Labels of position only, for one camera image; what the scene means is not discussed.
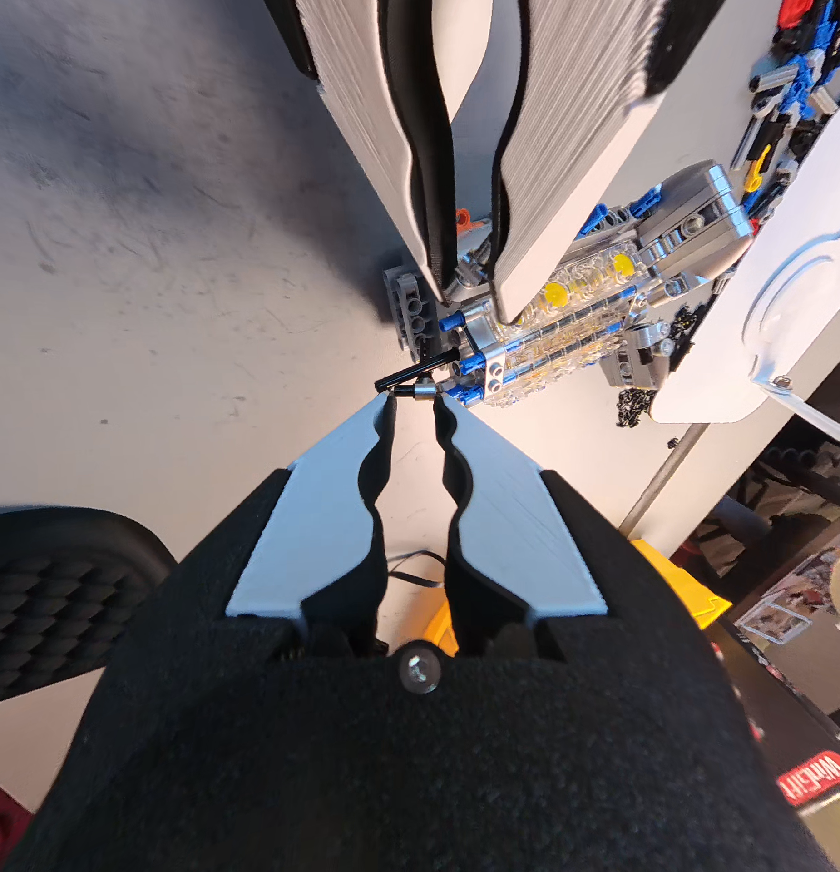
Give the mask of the dark printed cardboard box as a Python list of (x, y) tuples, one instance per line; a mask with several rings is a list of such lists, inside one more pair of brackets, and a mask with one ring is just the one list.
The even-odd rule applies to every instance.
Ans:
[(705, 629), (786, 803), (840, 870), (840, 728), (733, 625)]

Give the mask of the yellow plastic bin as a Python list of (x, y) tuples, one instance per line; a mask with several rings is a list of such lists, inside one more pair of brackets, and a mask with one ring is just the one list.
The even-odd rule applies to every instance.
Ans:
[[(666, 580), (700, 629), (708, 628), (732, 607), (729, 600), (714, 593), (644, 540), (633, 540), (632, 545)], [(454, 656), (458, 652), (458, 643), (452, 627), (450, 606), (444, 600), (426, 624), (421, 638), (435, 644), (445, 654)]]

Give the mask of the pile of small black parts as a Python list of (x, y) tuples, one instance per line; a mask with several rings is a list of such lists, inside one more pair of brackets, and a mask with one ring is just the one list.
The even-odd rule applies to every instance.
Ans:
[(683, 305), (670, 321), (629, 328), (613, 358), (617, 426), (633, 429), (649, 415), (668, 377), (676, 372), (694, 344), (695, 333), (709, 311), (709, 302)]

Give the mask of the scattered small coloured parts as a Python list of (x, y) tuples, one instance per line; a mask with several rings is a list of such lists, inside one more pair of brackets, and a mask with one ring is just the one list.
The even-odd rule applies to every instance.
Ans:
[(748, 83), (751, 114), (731, 172), (744, 170), (741, 207), (754, 234), (769, 222), (840, 108), (840, 1), (784, 1), (771, 48)]

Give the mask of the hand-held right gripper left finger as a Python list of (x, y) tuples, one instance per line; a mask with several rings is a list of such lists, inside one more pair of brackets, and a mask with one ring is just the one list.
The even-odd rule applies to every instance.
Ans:
[(387, 483), (395, 400), (378, 394), (287, 467), (227, 615), (298, 630), (375, 616), (387, 585), (377, 496)]

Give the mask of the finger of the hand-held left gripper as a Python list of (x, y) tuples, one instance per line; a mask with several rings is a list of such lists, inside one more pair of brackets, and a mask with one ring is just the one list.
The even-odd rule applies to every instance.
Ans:
[(653, 118), (665, 2), (517, 2), (518, 78), (491, 170), (491, 289), (513, 322)]
[(300, 1), (323, 103), (445, 302), (456, 274), (455, 160), (431, 1)]

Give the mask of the toy engine model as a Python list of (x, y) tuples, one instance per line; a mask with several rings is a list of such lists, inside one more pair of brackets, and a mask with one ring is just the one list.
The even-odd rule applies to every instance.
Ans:
[(597, 364), (615, 387), (613, 358), (625, 331), (709, 302), (754, 238), (724, 168), (696, 163), (626, 206), (594, 208), (540, 290), (504, 322), (481, 283), (490, 235), (490, 219), (473, 222), (458, 211), (453, 289), (466, 291), (465, 300), (439, 302), (407, 263), (384, 272), (412, 364), (380, 378), (376, 391), (413, 398), (414, 382), (428, 377), (466, 407), (505, 407)]

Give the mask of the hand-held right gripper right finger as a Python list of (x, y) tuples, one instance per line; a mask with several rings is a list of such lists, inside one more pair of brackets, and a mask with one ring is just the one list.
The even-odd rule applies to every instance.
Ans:
[(445, 593), (456, 636), (607, 615), (541, 467), (450, 396), (436, 398), (434, 416), (455, 503)]

